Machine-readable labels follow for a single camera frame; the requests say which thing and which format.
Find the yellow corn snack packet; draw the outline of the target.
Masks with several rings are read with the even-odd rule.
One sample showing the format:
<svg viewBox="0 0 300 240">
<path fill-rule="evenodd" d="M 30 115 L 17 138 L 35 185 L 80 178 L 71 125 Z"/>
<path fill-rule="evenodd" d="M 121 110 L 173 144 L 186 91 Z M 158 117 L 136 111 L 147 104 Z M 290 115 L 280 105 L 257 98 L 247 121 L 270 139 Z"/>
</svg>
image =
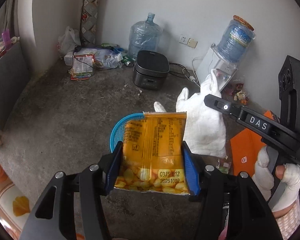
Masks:
<svg viewBox="0 0 300 240">
<path fill-rule="evenodd" d="M 143 114 L 143 119 L 125 125 L 123 157 L 115 188 L 188 195 L 181 151 L 187 114 Z"/>
</svg>

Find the white cloth glove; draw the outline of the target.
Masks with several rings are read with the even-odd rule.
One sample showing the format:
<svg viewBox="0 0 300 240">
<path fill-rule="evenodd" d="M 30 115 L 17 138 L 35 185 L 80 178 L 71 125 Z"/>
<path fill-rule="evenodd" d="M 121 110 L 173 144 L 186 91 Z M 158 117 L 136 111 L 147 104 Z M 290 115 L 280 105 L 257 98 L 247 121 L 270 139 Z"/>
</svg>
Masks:
<svg viewBox="0 0 300 240">
<path fill-rule="evenodd" d="M 226 127 L 222 114 L 207 107 L 204 99 L 211 94 L 221 97 L 217 82 L 217 70 L 212 69 L 200 85 L 200 92 L 189 96 L 188 88 L 179 94 L 175 109 L 186 112 L 186 125 L 183 141 L 194 154 L 226 157 Z"/>
</svg>

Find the floor trash pile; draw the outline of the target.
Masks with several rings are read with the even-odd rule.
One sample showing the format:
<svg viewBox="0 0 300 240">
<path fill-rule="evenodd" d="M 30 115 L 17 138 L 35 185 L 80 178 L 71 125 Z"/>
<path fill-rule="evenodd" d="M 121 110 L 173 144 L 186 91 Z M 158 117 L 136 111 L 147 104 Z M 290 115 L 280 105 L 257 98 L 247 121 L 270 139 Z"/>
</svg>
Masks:
<svg viewBox="0 0 300 240">
<path fill-rule="evenodd" d="M 72 81 L 88 80 L 97 70 L 134 66 L 134 60 L 128 56 L 126 50 L 113 43 L 103 43 L 96 48 L 76 46 L 74 51 L 64 56 L 64 62 L 70 67 Z"/>
</svg>

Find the blue plastic mesh wastebasket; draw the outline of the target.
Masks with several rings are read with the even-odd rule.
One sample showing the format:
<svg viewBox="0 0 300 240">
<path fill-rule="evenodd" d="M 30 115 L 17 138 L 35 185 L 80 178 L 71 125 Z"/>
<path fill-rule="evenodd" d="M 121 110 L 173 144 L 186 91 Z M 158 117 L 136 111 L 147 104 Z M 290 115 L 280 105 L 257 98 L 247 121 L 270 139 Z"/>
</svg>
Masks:
<svg viewBox="0 0 300 240">
<path fill-rule="evenodd" d="M 112 132 L 110 134 L 110 139 L 109 139 L 109 146 L 110 146 L 111 152 L 114 151 L 114 149 L 119 141 L 123 142 L 126 123 L 131 120 L 141 120 L 143 118 L 144 118 L 143 113 L 133 113 L 133 114 L 125 116 L 124 118 L 122 118 L 120 121 L 118 121 L 116 123 L 116 125 L 112 129 Z"/>
</svg>

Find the orange box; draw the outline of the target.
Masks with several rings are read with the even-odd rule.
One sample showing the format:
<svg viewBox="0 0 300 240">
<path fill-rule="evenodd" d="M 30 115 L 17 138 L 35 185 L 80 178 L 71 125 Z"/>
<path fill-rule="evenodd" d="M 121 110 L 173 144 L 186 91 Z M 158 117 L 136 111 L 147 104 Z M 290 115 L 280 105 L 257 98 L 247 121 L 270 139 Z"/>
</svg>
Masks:
<svg viewBox="0 0 300 240">
<path fill-rule="evenodd" d="M 244 171 L 252 177 L 255 173 L 254 165 L 258 152 L 265 146 L 265 143 L 261 141 L 261 136 L 245 128 L 230 139 L 230 145 L 234 175 L 237 176 Z"/>
</svg>

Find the white water dispenser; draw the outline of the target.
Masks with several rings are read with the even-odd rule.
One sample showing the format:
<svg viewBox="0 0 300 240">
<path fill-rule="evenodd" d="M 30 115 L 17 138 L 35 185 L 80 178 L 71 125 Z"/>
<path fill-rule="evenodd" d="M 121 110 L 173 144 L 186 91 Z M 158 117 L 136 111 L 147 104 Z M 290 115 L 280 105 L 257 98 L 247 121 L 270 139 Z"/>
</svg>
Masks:
<svg viewBox="0 0 300 240">
<path fill-rule="evenodd" d="M 199 84 L 206 79 L 211 70 L 216 69 L 217 83 L 220 91 L 226 87 L 238 71 L 235 64 L 221 57 L 214 43 L 211 44 L 211 47 L 204 56 L 196 57 L 192 60 L 192 66 Z"/>
</svg>

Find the black rice cooker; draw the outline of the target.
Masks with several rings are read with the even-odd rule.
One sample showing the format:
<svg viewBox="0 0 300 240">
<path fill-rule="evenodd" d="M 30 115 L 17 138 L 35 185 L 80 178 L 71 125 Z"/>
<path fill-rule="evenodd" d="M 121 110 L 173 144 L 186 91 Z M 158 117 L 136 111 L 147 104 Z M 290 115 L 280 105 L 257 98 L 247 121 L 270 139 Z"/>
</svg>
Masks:
<svg viewBox="0 0 300 240">
<path fill-rule="evenodd" d="M 140 88 L 160 90 L 169 72 L 170 65 L 165 55 L 141 50 L 133 68 L 133 83 Z"/>
</svg>

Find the patterned tablecloth table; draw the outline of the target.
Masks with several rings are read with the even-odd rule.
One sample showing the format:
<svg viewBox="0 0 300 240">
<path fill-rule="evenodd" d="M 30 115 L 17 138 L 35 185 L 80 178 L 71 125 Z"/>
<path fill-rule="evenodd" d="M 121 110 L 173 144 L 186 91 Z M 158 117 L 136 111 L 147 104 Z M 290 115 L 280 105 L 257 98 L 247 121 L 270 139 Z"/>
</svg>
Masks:
<svg viewBox="0 0 300 240">
<path fill-rule="evenodd" d="M 13 239 L 19 239 L 30 212 L 29 199 L 0 165 L 0 224 Z"/>
</svg>

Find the white plastic bag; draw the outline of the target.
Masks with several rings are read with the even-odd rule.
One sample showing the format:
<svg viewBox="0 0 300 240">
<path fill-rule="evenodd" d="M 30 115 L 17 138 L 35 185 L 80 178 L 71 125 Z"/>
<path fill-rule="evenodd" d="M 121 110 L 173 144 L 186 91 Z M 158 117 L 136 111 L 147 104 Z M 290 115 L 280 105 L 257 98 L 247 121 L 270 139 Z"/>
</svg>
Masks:
<svg viewBox="0 0 300 240">
<path fill-rule="evenodd" d="M 64 57 L 68 52 L 74 51 L 76 46 L 81 46 L 79 32 L 67 26 L 64 35 L 58 38 L 57 49 L 60 57 Z"/>
</svg>

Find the grey cabinet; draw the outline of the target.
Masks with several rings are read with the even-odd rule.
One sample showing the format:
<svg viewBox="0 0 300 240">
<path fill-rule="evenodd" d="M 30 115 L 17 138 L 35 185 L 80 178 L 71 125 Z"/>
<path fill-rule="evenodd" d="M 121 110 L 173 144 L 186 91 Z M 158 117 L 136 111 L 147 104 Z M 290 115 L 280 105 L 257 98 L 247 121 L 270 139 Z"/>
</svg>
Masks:
<svg viewBox="0 0 300 240">
<path fill-rule="evenodd" d="M 0 134 L 29 80 L 30 71 L 17 42 L 0 59 Z"/>
</svg>

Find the empty blue water jug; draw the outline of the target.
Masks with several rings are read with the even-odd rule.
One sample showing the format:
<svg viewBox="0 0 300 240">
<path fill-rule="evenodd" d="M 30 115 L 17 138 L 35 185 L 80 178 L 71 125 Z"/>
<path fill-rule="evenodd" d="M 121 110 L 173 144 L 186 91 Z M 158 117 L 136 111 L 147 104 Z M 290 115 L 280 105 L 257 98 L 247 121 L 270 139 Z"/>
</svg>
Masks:
<svg viewBox="0 0 300 240">
<path fill-rule="evenodd" d="M 157 51 L 163 29 L 154 23 L 155 14 L 149 12 L 147 20 L 136 22 L 130 28 L 128 55 L 136 60 L 139 51 Z"/>
</svg>

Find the purple cup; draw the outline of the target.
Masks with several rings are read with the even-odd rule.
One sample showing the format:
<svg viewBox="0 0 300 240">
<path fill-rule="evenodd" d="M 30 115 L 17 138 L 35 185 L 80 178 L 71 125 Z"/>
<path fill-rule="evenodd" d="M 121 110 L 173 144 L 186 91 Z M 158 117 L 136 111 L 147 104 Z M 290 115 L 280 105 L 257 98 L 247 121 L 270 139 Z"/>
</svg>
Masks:
<svg viewBox="0 0 300 240">
<path fill-rule="evenodd" d="M 12 46 L 9 29 L 6 29 L 5 31 L 2 32 L 2 41 L 4 43 L 5 49 L 9 50 Z"/>
</svg>

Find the folded patterned mat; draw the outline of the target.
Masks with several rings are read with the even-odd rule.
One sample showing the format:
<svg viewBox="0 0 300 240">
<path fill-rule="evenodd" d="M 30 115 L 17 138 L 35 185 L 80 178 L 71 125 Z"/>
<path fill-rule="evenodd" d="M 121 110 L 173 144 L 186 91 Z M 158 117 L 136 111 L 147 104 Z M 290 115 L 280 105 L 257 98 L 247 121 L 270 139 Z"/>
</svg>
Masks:
<svg viewBox="0 0 300 240">
<path fill-rule="evenodd" d="M 97 17 L 100 0 L 83 0 L 80 22 L 80 39 L 82 46 L 96 44 Z"/>
</svg>

